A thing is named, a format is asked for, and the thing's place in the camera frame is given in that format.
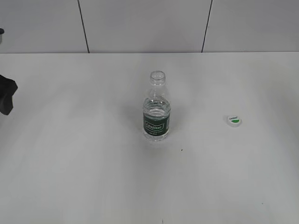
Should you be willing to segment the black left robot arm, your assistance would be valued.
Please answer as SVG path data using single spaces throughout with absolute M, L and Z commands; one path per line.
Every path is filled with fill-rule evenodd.
M 18 86 L 12 79 L 0 76 L 0 113 L 9 115 L 13 109 L 13 95 Z

